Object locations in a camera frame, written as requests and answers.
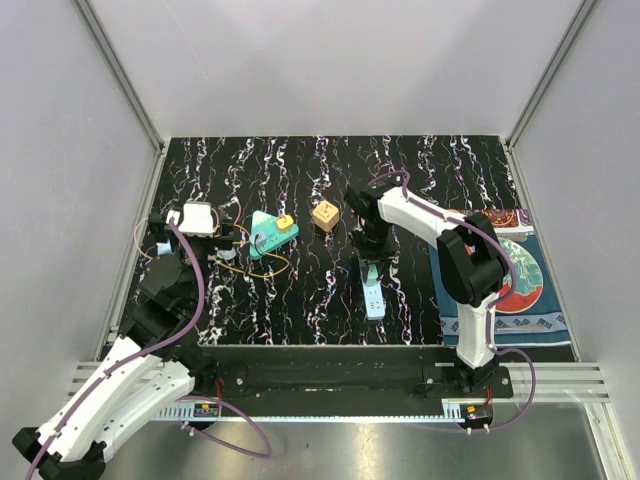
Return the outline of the round blue power strip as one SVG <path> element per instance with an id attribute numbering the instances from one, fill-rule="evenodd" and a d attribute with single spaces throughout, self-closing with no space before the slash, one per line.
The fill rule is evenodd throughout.
<path id="1" fill-rule="evenodd" d="M 164 256 L 164 255 L 171 255 L 172 253 L 173 253 L 173 247 L 170 241 L 167 241 L 164 243 L 158 242 L 156 244 L 156 255 L 158 257 Z"/>

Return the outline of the blue cube charger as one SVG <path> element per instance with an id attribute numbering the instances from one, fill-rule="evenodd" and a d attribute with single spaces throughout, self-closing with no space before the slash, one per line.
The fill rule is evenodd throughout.
<path id="1" fill-rule="evenodd" d="M 265 243 L 266 243 L 266 236 L 264 235 L 263 232 L 260 232 L 254 236 L 253 245 L 256 250 L 263 249 Z"/>

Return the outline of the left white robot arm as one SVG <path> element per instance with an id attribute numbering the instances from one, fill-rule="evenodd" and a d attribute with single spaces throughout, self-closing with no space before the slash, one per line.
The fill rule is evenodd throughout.
<path id="1" fill-rule="evenodd" d="M 28 478 L 97 479 L 117 450 L 164 407 L 209 396 L 219 362 L 198 344 L 206 312 L 206 267 L 217 247 L 233 245 L 233 227 L 218 236 L 211 212 L 151 215 L 157 255 L 139 284 L 140 299 L 105 359 L 74 396 L 39 427 L 14 436 L 29 461 Z"/>

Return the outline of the yellow cube charger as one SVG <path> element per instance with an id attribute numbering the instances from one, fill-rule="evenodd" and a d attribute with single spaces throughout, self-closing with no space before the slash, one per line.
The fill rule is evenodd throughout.
<path id="1" fill-rule="evenodd" d="M 277 218 L 276 227 L 280 234 L 286 234 L 293 230 L 295 221 L 291 215 L 285 214 Z"/>

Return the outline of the teal triangular power strip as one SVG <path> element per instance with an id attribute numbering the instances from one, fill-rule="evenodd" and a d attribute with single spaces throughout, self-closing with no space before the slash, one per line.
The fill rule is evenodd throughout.
<path id="1" fill-rule="evenodd" d="M 251 228 L 249 232 L 249 254 L 252 260 L 259 260 L 267 253 L 272 253 L 286 243 L 292 241 L 299 235 L 299 226 L 295 223 L 292 231 L 280 234 L 276 227 L 276 220 L 280 216 L 271 215 L 263 211 L 256 210 L 251 216 Z M 266 243 L 263 249 L 254 248 L 254 236 L 263 232 L 266 236 Z"/>

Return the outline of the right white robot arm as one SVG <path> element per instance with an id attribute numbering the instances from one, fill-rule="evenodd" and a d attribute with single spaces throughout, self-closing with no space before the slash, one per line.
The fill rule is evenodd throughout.
<path id="1" fill-rule="evenodd" d="M 496 304 L 512 267 L 489 218 L 444 210 L 396 181 L 360 191 L 349 186 L 344 200 L 360 222 L 351 239 L 364 275 L 396 255 L 390 237 L 394 226 L 436 250 L 441 283 L 457 308 L 457 358 L 450 381 L 463 395 L 480 394 L 498 367 Z"/>

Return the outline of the wooden cube charger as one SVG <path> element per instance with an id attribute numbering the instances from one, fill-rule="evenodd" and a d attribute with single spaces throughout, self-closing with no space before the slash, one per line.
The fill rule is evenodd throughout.
<path id="1" fill-rule="evenodd" d="M 312 211 L 314 225 L 324 232 L 330 232 L 340 220 L 340 210 L 327 200 L 321 201 Z"/>

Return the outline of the green cube charger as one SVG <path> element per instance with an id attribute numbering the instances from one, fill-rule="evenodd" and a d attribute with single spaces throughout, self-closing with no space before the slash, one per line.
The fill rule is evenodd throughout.
<path id="1" fill-rule="evenodd" d="M 366 273 L 367 282 L 377 282 L 379 280 L 379 272 L 376 265 L 369 265 Z"/>

